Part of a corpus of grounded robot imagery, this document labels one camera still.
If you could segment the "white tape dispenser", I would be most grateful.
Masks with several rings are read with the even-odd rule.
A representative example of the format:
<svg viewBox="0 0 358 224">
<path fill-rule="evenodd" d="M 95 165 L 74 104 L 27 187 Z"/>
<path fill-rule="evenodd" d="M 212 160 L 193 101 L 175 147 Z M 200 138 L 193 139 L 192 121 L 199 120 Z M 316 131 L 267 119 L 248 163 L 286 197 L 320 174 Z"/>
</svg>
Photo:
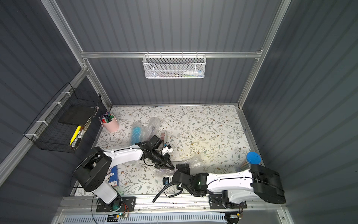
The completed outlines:
<svg viewBox="0 0 358 224">
<path fill-rule="evenodd" d="M 159 137 L 163 142 L 167 142 L 167 138 L 168 138 L 167 131 L 160 131 Z"/>
</svg>

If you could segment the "dark purple labelled bottle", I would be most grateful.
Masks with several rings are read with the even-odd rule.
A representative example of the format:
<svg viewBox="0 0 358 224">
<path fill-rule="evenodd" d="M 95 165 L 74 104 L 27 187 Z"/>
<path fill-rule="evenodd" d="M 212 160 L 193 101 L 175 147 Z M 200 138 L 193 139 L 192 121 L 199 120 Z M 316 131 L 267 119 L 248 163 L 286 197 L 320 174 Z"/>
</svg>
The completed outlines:
<svg viewBox="0 0 358 224">
<path fill-rule="evenodd" d="M 153 137 L 154 135 L 156 135 L 156 133 L 157 133 L 157 128 L 156 128 L 156 126 L 152 126 L 151 127 L 151 130 L 150 130 L 150 135 L 149 135 L 149 137 Z"/>
</svg>

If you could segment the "blue liquid glass bottle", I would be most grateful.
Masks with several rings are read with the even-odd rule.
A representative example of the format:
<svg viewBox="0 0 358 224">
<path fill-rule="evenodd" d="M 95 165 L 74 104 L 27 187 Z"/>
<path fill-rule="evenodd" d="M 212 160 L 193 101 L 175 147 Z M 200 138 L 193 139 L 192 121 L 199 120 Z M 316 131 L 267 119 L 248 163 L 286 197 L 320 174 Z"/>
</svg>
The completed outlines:
<svg viewBox="0 0 358 224">
<path fill-rule="evenodd" d="M 132 144 L 141 142 L 141 134 L 142 134 L 141 127 L 134 127 L 132 129 Z"/>
</svg>

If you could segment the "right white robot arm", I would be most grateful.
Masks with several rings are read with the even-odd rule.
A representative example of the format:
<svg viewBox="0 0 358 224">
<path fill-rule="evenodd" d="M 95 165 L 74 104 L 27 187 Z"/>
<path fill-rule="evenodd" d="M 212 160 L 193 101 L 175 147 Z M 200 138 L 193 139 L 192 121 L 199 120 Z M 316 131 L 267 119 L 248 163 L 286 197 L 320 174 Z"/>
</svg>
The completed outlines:
<svg viewBox="0 0 358 224">
<path fill-rule="evenodd" d="M 223 193 L 224 201 L 234 204 L 258 198 L 272 204 L 286 203 L 279 173 L 258 164 L 237 173 L 195 175 L 185 165 L 169 177 L 169 183 L 186 189 L 194 197 Z"/>
</svg>

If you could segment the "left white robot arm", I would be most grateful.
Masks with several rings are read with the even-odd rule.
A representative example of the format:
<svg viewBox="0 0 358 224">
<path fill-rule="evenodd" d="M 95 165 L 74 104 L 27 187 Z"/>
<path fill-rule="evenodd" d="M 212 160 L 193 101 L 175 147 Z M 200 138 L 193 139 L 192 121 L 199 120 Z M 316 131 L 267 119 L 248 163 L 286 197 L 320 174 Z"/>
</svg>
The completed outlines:
<svg viewBox="0 0 358 224">
<path fill-rule="evenodd" d="M 131 161 L 148 159 L 156 169 L 174 169 L 170 160 L 173 147 L 155 135 L 148 141 L 128 147 L 110 151 L 94 147 L 91 151 L 92 154 L 75 169 L 74 177 L 86 192 L 94 194 L 105 204 L 120 198 L 118 192 L 105 180 L 110 168 Z"/>
</svg>

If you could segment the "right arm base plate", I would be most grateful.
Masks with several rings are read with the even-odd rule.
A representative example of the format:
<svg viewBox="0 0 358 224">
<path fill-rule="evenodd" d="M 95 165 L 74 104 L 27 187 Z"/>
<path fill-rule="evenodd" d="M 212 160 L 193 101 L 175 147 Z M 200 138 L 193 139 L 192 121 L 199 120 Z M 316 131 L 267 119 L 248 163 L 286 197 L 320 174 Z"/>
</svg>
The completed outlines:
<svg viewBox="0 0 358 224">
<path fill-rule="evenodd" d="M 243 201 L 241 203 L 232 203 L 222 199 L 222 194 L 210 194 L 208 196 L 209 207 L 212 210 L 218 209 L 246 209 L 247 203 Z"/>
</svg>

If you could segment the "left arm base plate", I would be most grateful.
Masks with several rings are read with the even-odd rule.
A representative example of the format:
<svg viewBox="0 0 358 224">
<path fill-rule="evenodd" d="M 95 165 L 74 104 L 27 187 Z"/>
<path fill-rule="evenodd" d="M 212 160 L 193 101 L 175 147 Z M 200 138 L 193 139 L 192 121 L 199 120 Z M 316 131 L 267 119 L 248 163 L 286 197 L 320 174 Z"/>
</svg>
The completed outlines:
<svg viewBox="0 0 358 224">
<path fill-rule="evenodd" d="M 115 198 L 111 203 L 105 203 L 102 199 L 96 202 L 96 212 L 132 212 L 136 205 L 136 197 Z"/>
</svg>

